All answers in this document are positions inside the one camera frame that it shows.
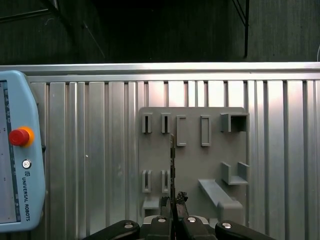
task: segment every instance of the silver bolt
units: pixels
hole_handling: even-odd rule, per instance
[[[30,161],[29,159],[24,160],[24,161],[22,162],[22,167],[23,167],[24,169],[29,169],[29,168],[31,168],[31,161]]]
[[[232,227],[231,224],[227,222],[222,223],[222,226],[224,226],[225,229],[230,229]]]
[[[124,225],[124,228],[126,229],[130,229],[133,228],[134,226],[131,223],[127,223],[126,225]]]
[[[194,223],[196,221],[196,219],[194,217],[188,217],[188,221],[190,223]]]

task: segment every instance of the gray bracket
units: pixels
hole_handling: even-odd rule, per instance
[[[161,114],[161,122],[162,122],[162,133],[169,134],[171,133],[171,114],[170,113],[162,113]]]
[[[142,172],[142,192],[151,193],[151,170]]]
[[[152,133],[152,113],[144,113],[142,116],[142,132],[144,134]]]
[[[248,116],[248,113],[222,113],[221,131],[225,133],[247,132]]]
[[[231,166],[221,163],[221,179],[228,185],[248,185],[249,165],[238,162],[237,175],[232,175]]]
[[[209,115],[201,115],[201,146],[211,146],[211,118]]]
[[[161,179],[162,179],[162,193],[168,194],[170,193],[170,170],[162,170],[161,171]]]
[[[199,179],[201,189],[210,198],[214,206],[217,208],[217,220],[230,220],[239,224],[243,224],[244,210],[240,202],[231,199],[228,194],[216,183],[214,179]],[[211,218],[210,225],[216,222]]]
[[[159,215],[160,198],[157,196],[146,196],[142,205],[142,219],[147,216]]]
[[[185,147],[187,145],[186,121],[186,115],[176,116],[176,145],[178,147]]]

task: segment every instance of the aluminum panel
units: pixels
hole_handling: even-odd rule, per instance
[[[279,240],[320,239],[319,63],[0,66],[9,69],[29,75],[39,100],[48,191],[40,226],[10,239],[81,239],[138,220],[144,106],[248,109],[248,225]]]
[[[168,82],[168,106],[185,106],[185,84],[183,81]]]
[[[266,233],[275,239],[285,239],[285,152],[284,152],[284,90],[282,81],[266,85],[265,120]]]
[[[286,238],[305,237],[305,171],[303,83],[285,83],[284,148]]]
[[[209,81],[208,82],[208,106],[209,107],[226,106],[225,93],[226,92],[225,92],[224,81]]]
[[[249,226],[266,233],[266,175],[265,175],[265,105],[264,83],[247,83],[248,112],[250,116],[249,157]]]
[[[195,81],[188,81],[188,92],[187,92],[187,99],[188,99],[188,107],[196,107],[196,82]]]
[[[66,84],[53,82],[49,87],[49,236],[51,239],[67,239],[66,172],[67,160],[67,122],[66,122]]]
[[[89,83],[89,136],[88,154],[89,161],[89,226],[90,233],[102,230],[107,225],[106,200],[109,197],[106,184],[110,182],[106,176],[106,170],[110,170],[106,164],[105,153],[105,85],[103,82]]]
[[[125,155],[127,155],[125,154],[125,84],[123,82],[111,82],[108,87],[109,221],[110,224],[114,224],[125,219],[127,211],[125,208]]]
[[[76,159],[76,213],[75,213],[75,233],[77,238],[84,238],[90,233],[89,223],[89,156],[88,136],[89,136],[89,114],[88,95],[89,89],[84,82],[77,84],[76,93],[76,130],[77,144],[75,145]]]

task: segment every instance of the gray pegboard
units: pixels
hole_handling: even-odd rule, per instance
[[[170,133],[176,136],[175,188],[190,215],[244,222],[249,115],[241,107],[145,107],[139,111],[140,221],[170,194]]]

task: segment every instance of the emergency stop button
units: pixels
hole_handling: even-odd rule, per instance
[[[28,147],[34,140],[34,134],[28,127],[19,127],[9,133],[9,142],[14,146]]]

